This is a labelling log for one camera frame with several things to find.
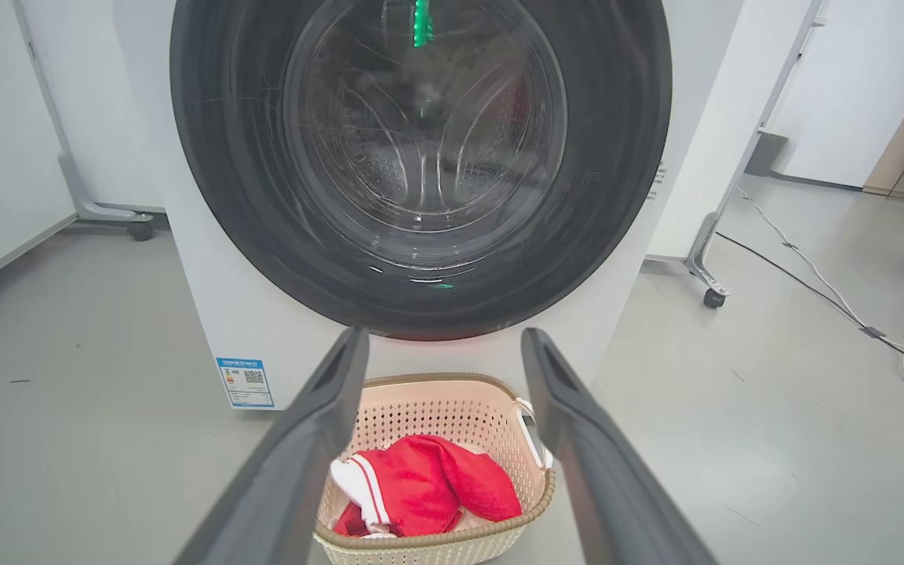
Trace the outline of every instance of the white fabric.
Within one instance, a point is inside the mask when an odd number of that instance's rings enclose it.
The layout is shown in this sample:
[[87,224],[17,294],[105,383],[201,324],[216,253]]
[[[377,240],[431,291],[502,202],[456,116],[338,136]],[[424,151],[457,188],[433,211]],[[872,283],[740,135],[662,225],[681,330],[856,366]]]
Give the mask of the white fabric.
[[344,491],[362,509],[362,519],[370,533],[366,538],[394,538],[396,534],[388,529],[388,514],[383,496],[379,491],[379,479],[376,472],[364,457],[354,454],[347,461],[330,462],[330,476],[334,483]]

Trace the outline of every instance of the washing machine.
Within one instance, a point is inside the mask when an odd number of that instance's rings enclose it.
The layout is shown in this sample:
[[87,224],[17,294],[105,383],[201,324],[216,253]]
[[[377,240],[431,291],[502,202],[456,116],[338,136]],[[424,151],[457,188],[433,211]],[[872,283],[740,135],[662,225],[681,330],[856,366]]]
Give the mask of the washing machine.
[[116,2],[198,379],[283,409],[345,326],[369,378],[524,390],[537,326],[591,379],[731,34],[708,7]]

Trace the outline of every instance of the white stripe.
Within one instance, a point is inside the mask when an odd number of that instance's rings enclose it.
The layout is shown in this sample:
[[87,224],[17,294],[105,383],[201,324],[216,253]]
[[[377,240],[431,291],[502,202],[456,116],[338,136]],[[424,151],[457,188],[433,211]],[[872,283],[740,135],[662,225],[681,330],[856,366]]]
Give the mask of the white stripe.
[[369,488],[372,489],[372,495],[374,500],[376,500],[377,507],[379,507],[379,522],[392,523],[388,521],[388,512],[386,512],[386,505],[383,503],[383,491],[379,490],[379,478],[376,476],[376,469],[362,455],[354,454],[351,458],[365,466],[365,473],[369,476]]
[[366,526],[379,523],[379,517],[372,508],[372,487],[369,487],[369,480],[365,478],[366,473],[362,472],[361,466],[354,461],[333,461],[330,462],[330,474],[352,503],[361,507]]

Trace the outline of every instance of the washing machine drum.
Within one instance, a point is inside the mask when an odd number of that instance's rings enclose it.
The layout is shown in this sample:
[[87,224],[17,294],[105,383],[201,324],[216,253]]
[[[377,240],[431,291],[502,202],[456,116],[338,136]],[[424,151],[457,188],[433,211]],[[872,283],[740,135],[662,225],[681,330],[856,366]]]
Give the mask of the washing machine drum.
[[660,0],[179,0],[201,194],[283,292],[413,340],[517,324],[630,228],[668,128]]

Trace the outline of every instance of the beige plastic basket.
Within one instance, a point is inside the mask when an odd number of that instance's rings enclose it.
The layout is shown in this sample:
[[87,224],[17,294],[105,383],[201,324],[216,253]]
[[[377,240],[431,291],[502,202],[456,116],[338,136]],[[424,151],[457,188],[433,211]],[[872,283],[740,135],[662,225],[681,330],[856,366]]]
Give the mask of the beige plastic basket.
[[334,533],[331,517],[348,498],[326,479],[315,525],[316,541],[334,565],[473,565],[505,553],[546,510],[556,487],[552,455],[537,454],[523,422],[531,405],[487,375],[436,373],[367,382],[351,446],[383,450],[403,436],[426,433],[486,451],[512,478],[523,514],[505,522],[434,536],[359,539]]

